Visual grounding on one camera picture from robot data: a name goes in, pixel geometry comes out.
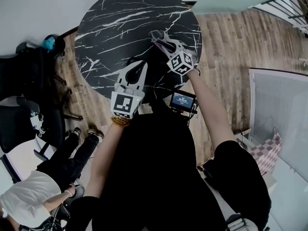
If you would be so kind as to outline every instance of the white shirt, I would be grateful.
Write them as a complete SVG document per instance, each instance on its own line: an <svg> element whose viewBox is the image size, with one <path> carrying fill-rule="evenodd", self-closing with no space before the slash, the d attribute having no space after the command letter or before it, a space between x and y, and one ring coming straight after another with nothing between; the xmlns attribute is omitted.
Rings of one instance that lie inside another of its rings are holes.
<svg viewBox="0 0 308 231"><path fill-rule="evenodd" d="M61 193L58 184L48 175L32 171L31 175L0 196L0 204L16 222L36 228L49 216L43 203Z"/></svg>

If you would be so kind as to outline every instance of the floor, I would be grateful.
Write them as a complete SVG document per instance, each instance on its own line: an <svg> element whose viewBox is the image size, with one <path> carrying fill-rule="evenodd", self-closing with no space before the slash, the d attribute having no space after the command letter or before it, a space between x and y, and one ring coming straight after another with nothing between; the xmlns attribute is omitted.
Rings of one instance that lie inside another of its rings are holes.
<svg viewBox="0 0 308 231"><path fill-rule="evenodd" d="M198 15L197 19L203 35L198 66L201 76L227 109L233 132L248 129L249 68L304 73L298 58L308 58L308 39L286 22L256 9L238 14ZM58 59L56 69L73 91L66 104L66 113L84 117L82 122L69 124L71 129L74 126L82 129L83 139L89 124L107 131L111 123L110 101L93 90L81 76L75 61L74 41L75 33L65 38L65 56ZM59 95L67 88L58 87ZM182 90L193 92L190 83ZM143 105L142 110L151 112L147 105ZM200 111L192 118L190 130L200 165L214 153Z"/></svg>

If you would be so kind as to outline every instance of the forearm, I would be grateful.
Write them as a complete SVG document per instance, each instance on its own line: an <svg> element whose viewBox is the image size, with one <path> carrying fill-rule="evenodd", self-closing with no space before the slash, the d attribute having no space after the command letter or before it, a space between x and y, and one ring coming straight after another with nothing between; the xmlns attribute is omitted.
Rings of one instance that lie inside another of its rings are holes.
<svg viewBox="0 0 308 231"><path fill-rule="evenodd" d="M214 149L223 141L235 140L227 112L221 102L203 82L197 71L190 71L187 75L192 83Z"/></svg>
<svg viewBox="0 0 308 231"><path fill-rule="evenodd" d="M68 192L55 195L54 197L47 199L43 205L48 211L52 211L62 204L69 197L69 195L70 194Z"/></svg>
<svg viewBox="0 0 308 231"><path fill-rule="evenodd" d="M90 182L85 196L99 196L116 153L124 128L112 123L101 145L97 148L91 164Z"/></svg>

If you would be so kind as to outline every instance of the black t-shirt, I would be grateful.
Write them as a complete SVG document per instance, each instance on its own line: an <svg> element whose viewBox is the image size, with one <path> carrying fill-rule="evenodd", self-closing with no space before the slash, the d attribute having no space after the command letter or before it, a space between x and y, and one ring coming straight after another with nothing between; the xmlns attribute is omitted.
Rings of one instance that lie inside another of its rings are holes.
<svg viewBox="0 0 308 231"><path fill-rule="evenodd" d="M212 174L233 210L262 230L270 198L252 156L237 142L223 142ZM83 231L91 219L93 231L226 230L217 201L196 169L186 123L154 114L134 118L123 133L100 199L75 200L70 212L67 231Z"/></svg>

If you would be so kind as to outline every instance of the pink checkered fabric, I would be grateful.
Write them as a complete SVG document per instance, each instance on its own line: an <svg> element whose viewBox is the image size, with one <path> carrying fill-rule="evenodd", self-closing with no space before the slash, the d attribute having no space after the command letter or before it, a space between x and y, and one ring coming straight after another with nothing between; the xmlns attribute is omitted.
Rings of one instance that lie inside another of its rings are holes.
<svg viewBox="0 0 308 231"><path fill-rule="evenodd" d="M258 164L260 172L264 175L266 172L272 173L281 149L281 137L277 130L274 130L272 140L266 140L264 144L257 145L249 151Z"/></svg>

